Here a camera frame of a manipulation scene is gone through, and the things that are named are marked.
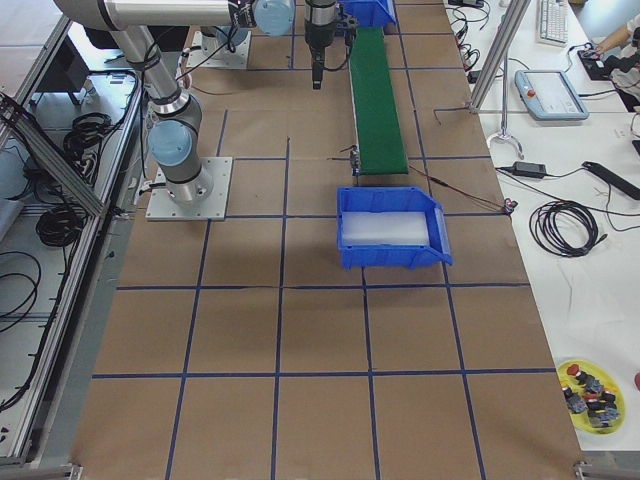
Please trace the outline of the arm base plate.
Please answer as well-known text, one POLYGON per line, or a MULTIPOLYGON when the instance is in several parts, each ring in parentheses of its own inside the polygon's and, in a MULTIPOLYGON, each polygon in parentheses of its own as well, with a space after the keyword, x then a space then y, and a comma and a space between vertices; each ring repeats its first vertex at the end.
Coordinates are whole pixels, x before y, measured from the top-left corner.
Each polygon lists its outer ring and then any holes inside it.
POLYGON ((244 70, 247 68, 251 32, 248 29, 240 29, 231 38, 231 46, 227 45, 224 27, 221 31, 213 30, 212 35, 202 35, 196 31, 189 48, 186 61, 187 68, 199 65, 202 68, 244 70))
POLYGON ((149 221, 224 221, 232 176, 232 157, 201 157, 201 171, 192 181, 176 184, 166 180, 158 167, 148 201, 149 221))

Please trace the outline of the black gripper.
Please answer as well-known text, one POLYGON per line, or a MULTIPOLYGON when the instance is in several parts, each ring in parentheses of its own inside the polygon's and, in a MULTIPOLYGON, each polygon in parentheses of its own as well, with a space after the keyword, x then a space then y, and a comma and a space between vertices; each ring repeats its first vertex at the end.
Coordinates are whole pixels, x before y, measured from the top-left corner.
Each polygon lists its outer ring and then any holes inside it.
MULTIPOLYGON (((334 2, 331 0, 307 0, 305 2, 305 41, 310 47, 312 88, 320 89, 324 75, 324 48, 333 41, 334 2)), ((343 13, 339 33, 346 45, 353 45, 357 36, 358 20, 343 13)))

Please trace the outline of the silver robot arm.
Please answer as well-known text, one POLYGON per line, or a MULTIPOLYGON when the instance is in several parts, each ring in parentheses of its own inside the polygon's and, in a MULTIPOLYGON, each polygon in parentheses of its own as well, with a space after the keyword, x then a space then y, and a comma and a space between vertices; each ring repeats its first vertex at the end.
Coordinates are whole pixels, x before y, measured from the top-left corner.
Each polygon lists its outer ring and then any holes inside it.
POLYGON ((159 122, 148 136, 169 196, 178 203, 196 204, 214 189, 214 180, 197 154, 202 111, 193 94, 167 67, 149 29, 152 26, 226 26, 259 28, 270 36, 287 33, 293 24, 292 1, 59 1, 71 20, 107 31, 141 76, 150 107, 159 122))

